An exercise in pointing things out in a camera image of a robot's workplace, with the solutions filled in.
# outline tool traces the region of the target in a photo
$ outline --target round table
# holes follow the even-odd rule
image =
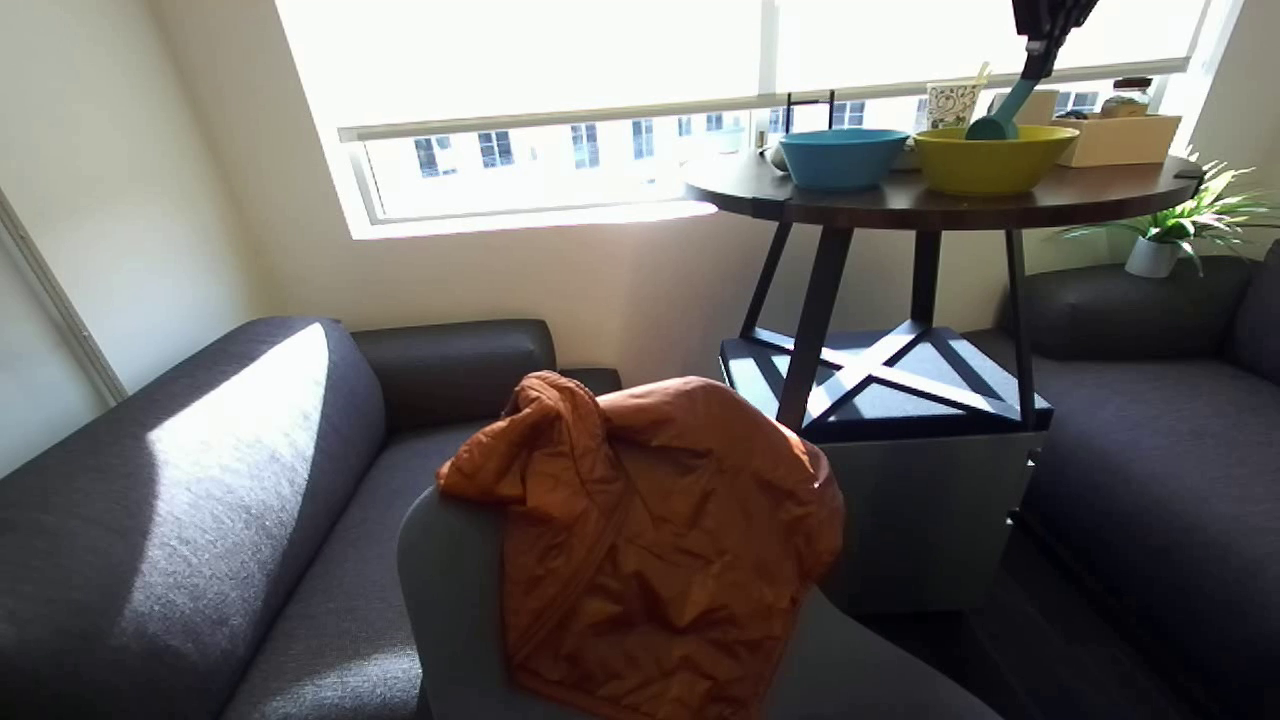
[[[763,158],[729,158],[707,165],[689,180],[689,194],[717,205],[718,211],[771,220],[771,248],[760,264],[753,303],[738,323],[738,344],[760,350],[785,350],[785,383],[777,392],[777,421],[798,429],[805,435],[824,435],[831,411],[864,392],[869,383],[892,383],[897,392],[927,397],[971,421],[971,429],[1036,429],[1033,365],[1024,350],[1024,228],[1059,228],[1059,222],[1112,222],[1128,217],[1146,217],[1188,199],[1200,189],[1200,169],[1188,158],[1136,165],[1136,169],[1055,169],[1024,194],[998,199],[964,199],[922,189],[919,173],[898,169],[873,192],[816,194],[794,192]],[[805,308],[794,335],[760,329],[760,308],[768,298],[777,264],[793,237],[793,222],[820,222],[820,243],[810,256]],[[914,241],[912,258],[912,314],[864,344],[857,358],[829,346],[829,320],[838,292],[849,243],[857,228],[907,228]],[[1015,399],[991,387],[955,387],[932,376],[898,373],[897,365],[938,338],[932,329],[936,312],[936,271],[945,232],[1004,232],[1006,252],[1006,312],[1015,344]]]

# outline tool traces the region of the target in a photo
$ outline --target armchair armrest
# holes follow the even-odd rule
[[[1184,269],[1168,280],[1136,280],[1112,264],[1028,277],[1028,350],[1055,358],[1214,354],[1251,271],[1256,258],[1209,256],[1204,277]]]
[[[543,320],[374,329],[355,344],[383,387],[388,432],[493,421],[518,376],[556,369]]]

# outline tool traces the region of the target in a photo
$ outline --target orange cloth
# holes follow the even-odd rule
[[[531,373],[438,490],[509,509],[509,672],[590,715],[760,715],[844,540],[829,456],[699,376]]]

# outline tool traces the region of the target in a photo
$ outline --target white wall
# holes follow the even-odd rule
[[[493,237],[431,237],[352,243],[338,220],[314,127],[306,119],[270,0],[153,0],[171,57],[228,165],[230,192],[259,241],[290,312],[333,312],[352,323],[461,314],[547,314],[564,358],[618,365],[629,378],[713,373],[717,338],[738,320],[763,256],[763,222],[705,217],[632,228],[539,228]],[[1280,5],[1251,0],[1251,22],[1280,28]],[[1236,60],[1232,85],[1268,92],[1272,62]],[[1272,148],[1276,115],[1240,115],[1240,92],[1214,115],[1246,130],[1240,155]],[[1033,241],[1033,269],[1116,258],[1112,243]],[[793,323],[793,288],[771,314]],[[897,320],[907,303],[907,243],[869,232],[851,248],[838,323]],[[1004,248],[991,237],[945,243],[938,320],[981,329],[1004,292]]]
[[[0,0],[0,95],[0,184],[127,387],[267,308],[143,0]],[[6,472],[94,405],[0,264]]]

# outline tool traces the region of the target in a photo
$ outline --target window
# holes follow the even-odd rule
[[[1068,37],[1052,81],[1178,71],[1209,9],[1222,5],[1240,9],[1159,0],[1153,12],[1103,0]],[[652,199],[654,189],[681,189],[681,165],[777,137],[786,92],[831,92],[820,123],[919,127],[927,81],[988,62],[998,87],[1024,62],[1012,0],[892,0],[877,12],[851,0],[646,0],[644,12],[632,0],[277,9],[344,211],[362,237],[394,220]]]

